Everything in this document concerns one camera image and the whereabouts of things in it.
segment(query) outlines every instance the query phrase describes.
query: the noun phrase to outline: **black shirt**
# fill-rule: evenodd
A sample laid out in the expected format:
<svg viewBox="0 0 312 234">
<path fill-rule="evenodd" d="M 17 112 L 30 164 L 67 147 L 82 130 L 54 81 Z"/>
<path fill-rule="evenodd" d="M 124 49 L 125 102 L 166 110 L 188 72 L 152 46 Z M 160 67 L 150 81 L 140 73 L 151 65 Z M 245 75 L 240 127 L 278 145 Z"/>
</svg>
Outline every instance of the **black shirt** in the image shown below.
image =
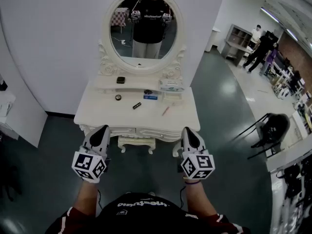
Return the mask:
<svg viewBox="0 0 312 234">
<path fill-rule="evenodd" d="M 161 18 L 169 12 L 163 0 L 142 0 L 134 10 L 141 13 L 141 20 L 135 24 L 133 39 L 142 43 L 158 43 L 163 39 L 165 26 Z"/>
<path fill-rule="evenodd" d="M 273 50 L 274 47 L 273 47 L 273 41 L 266 37 L 266 36 L 262 36 L 260 37 L 260 45 L 259 47 L 257 48 L 257 51 L 258 52 L 261 52 L 263 54 L 266 54 L 269 50 Z"/>
<path fill-rule="evenodd" d="M 232 224 L 224 215 L 199 218 L 181 210 L 175 204 L 156 196 L 130 193 L 104 207 L 96 218 L 70 208 L 46 231 L 46 234 L 104 234 L 104 233 L 193 233 L 249 234 L 245 227 Z"/>
</svg>

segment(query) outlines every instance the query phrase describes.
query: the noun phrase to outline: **floor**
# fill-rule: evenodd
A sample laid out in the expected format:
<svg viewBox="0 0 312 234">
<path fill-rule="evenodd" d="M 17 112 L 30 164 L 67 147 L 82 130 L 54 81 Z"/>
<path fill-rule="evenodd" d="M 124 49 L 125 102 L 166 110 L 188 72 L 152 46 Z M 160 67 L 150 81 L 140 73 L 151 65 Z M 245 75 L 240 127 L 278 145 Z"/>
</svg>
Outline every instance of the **floor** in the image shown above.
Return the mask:
<svg viewBox="0 0 312 234">
<path fill-rule="evenodd" d="M 244 69 L 242 68 L 244 62 L 245 59 L 236 67 L 231 60 L 226 60 L 246 97 L 254 118 L 258 120 L 266 113 L 286 114 L 290 117 L 295 112 L 293 103 L 298 99 L 290 95 L 283 100 L 278 99 L 273 92 L 269 78 L 259 75 L 262 64 L 259 64 L 251 74 L 248 74 L 247 71 L 251 65 Z M 291 147 L 301 139 L 295 122 L 291 120 L 290 123 L 290 129 L 282 142 L 282 149 Z"/>
<path fill-rule="evenodd" d="M 271 178 L 265 157 L 254 154 L 256 134 L 235 138 L 254 122 L 253 113 L 230 68 L 216 51 L 204 53 L 192 83 L 200 134 L 214 155 L 216 170 L 203 181 L 217 211 L 253 234 L 268 234 L 272 215 Z M 19 169 L 22 195 L 0 199 L 0 224 L 8 234 L 41 234 L 72 206 L 81 179 L 71 170 L 74 151 L 83 133 L 73 120 L 48 117 L 38 149 L 20 138 L 5 138 L 1 152 Z M 147 147 L 129 146 L 122 154 L 111 140 L 108 173 L 98 185 L 102 206 L 127 191 L 149 192 L 180 205 L 183 187 L 172 157 L 174 143 L 157 141 L 153 155 Z"/>
</svg>

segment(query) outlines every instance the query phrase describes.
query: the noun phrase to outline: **makeup item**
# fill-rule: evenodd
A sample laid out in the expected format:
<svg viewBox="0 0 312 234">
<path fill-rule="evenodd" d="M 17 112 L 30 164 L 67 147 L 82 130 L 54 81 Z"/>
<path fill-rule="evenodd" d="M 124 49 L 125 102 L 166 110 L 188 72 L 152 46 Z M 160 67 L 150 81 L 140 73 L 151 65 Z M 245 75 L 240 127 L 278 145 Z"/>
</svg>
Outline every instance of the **makeup item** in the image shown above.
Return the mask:
<svg viewBox="0 0 312 234">
<path fill-rule="evenodd" d="M 132 108 L 133 108 L 133 109 L 136 109 L 136 108 L 138 108 L 140 105 L 142 105 L 141 102 L 139 102 L 138 104 L 134 105 Z"/>
<path fill-rule="evenodd" d="M 121 100 L 121 95 L 116 95 L 116 96 L 115 96 L 115 99 L 116 99 L 116 100 Z"/>
<path fill-rule="evenodd" d="M 164 116 L 164 114 L 168 111 L 169 108 L 170 108 L 170 107 L 167 107 L 166 110 L 162 113 L 161 116 Z"/>
<path fill-rule="evenodd" d="M 125 81 L 126 81 L 126 78 L 125 78 L 125 77 L 119 76 L 119 77 L 117 77 L 116 83 L 118 83 L 118 84 L 124 84 Z"/>
</svg>

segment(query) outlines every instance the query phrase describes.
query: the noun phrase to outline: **chair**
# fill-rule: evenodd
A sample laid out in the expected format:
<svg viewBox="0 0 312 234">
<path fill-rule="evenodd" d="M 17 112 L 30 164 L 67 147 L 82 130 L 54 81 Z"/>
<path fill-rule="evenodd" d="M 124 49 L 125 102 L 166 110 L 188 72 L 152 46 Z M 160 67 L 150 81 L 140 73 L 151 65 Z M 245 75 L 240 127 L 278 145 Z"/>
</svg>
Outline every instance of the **chair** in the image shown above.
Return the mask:
<svg viewBox="0 0 312 234">
<path fill-rule="evenodd" d="M 290 121 L 286 114 L 265 114 L 260 120 L 240 133 L 238 136 L 242 135 L 253 126 L 255 126 L 255 129 L 253 129 L 249 134 L 257 129 L 260 141 L 252 145 L 251 148 L 263 147 L 264 149 L 257 154 L 248 157 L 248 159 L 264 153 L 269 149 L 271 150 L 272 155 L 268 156 L 268 158 L 281 151 L 281 143 L 290 127 Z"/>
</svg>

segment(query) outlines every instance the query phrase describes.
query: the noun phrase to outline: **person in black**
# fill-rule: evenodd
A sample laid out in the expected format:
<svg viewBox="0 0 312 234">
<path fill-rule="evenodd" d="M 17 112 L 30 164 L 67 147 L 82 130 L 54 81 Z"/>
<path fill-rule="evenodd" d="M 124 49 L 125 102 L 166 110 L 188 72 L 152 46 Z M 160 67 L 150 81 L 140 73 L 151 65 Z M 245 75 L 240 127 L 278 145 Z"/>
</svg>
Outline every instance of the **person in black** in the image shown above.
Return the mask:
<svg viewBox="0 0 312 234">
<path fill-rule="evenodd" d="M 254 70 L 258 64 L 263 60 L 269 50 L 273 50 L 273 38 L 274 35 L 272 33 L 269 34 L 269 37 L 262 36 L 260 40 L 256 43 L 254 47 L 254 52 L 248 56 L 247 61 L 243 64 L 243 68 L 246 68 L 254 59 L 257 60 L 254 64 L 249 68 L 248 73 L 250 74 L 252 70 Z"/>
<path fill-rule="evenodd" d="M 232 224 L 217 214 L 200 180 L 185 180 L 188 212 L 152 193 L 126 193 L 96 215 L 98 189 L 83 181 L 73 207 L 59 217 L 46 234 L 104 234 L 134 230 L 155 233 L 165 230 L 208 234 L 249 234 L 248 228 Z"/>
<path fill-rule="evenodd" d="M 140 19 L 134 26 L 132 57 L 157 59 L 166 28 L 162 16 L 170 7 L 163 0 L 139 0 L 133 11 L 140 12 Z"/>
</svg>

